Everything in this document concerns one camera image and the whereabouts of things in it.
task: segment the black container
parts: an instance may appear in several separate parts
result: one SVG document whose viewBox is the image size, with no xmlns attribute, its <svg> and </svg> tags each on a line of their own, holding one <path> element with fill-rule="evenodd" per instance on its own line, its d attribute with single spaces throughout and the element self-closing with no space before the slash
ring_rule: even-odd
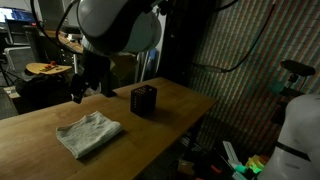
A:
<svg viewBox="0 0 320 180">
<path fill-rule="evenodd" d="M 143 116 L 156 107 L 157 89 L 145 85 L 131 91 L 131 112 Z"/>
</svg>

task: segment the white towel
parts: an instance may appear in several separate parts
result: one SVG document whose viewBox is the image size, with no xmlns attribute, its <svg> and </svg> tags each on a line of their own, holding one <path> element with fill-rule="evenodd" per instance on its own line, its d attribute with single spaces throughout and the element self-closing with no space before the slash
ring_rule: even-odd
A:
<svg viewBox="0 0 320 180">
<path fill-rule="evenodd" d="M 57 128 L 58 140 L 78 159 L 107 142 L 122 130 L 119 122 L 111 121 L 96 111 L 79 121 Z"/>
</svg>

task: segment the tripod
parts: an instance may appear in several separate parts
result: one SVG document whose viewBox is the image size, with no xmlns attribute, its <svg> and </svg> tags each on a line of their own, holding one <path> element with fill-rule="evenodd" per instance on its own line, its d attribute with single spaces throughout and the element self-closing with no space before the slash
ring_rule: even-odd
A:
<svg viewBox="0 0 320 180">
<path fill-rule="evenodd" d="M 10 78 L 9 75 L 15 77 L 16 79 L 21 79 L 21 78 L 18 77 L 17 75 L 15 75 L 15 74 L 12 74 L 11 72 L 8 72 L 8 71 L 4 70 L 3 67 L 2 67 L 2 64 L 3 64 L 3 63 L 5 63 L 5 60 L 0 59 L 0 71 L 1 71 L 1 73 L 2 73 L 3 79 L 5 80 L 7 86 L 0 86 L 0 87 L 12 86 L 15 81 L 13 81 L 13 80 Z"/>
</svg>

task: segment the fabric wall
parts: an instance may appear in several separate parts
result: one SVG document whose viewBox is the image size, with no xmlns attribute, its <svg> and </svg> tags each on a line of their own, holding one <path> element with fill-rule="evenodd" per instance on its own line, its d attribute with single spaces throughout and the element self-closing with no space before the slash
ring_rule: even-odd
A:
<svg viewBox="0 0 320 180">
<path fill-rule="evenodd" d="M 237 64 L 257 37 L 272 2 L 239 1 L 213 14 L 193 62 L 226 69 Z M 266 30 L 238 69 L 219 74 L 192 66 L 189 87 L 219 100 L 204 117 L 199 144 L 210 149 L 217 141 L 229 140 L 245 160 L 248 155 L 270 155 L 281 130 L 270 119 L 290 76 L 280 62 L 291 59 L 314 67 L 316 75 L 304 85 L 300 77 L 292 89 L 303 85 L 301 92 L 319 94 L 319 30 L 320 1 L 277 0 Z"/>
</svg>

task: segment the striped curtain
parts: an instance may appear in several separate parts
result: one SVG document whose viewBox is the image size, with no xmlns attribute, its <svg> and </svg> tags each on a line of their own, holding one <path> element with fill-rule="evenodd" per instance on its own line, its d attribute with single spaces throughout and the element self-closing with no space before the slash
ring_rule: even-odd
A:
<svg viewBox="0 0 320 180">
<path fill-rule="evenodd" d="M 244 0 L 213 14 L 199 42 L 194 63 L 232 68 L 250 49 L 269 11 L 271 0 Z M 281 126 L 270 121 L 290 72 L 280 62 L 291 59 L 316 70 L 291 88 L 320 93 L 320 1 L 277 0 L 271 19 L 247 60 L 226 74 L 191 68 L 189 87 L 218 100 L 205 117 L 198 136 L 211 149 L 231 141 L 238 156 L 271 155 Z"/>
</svg>

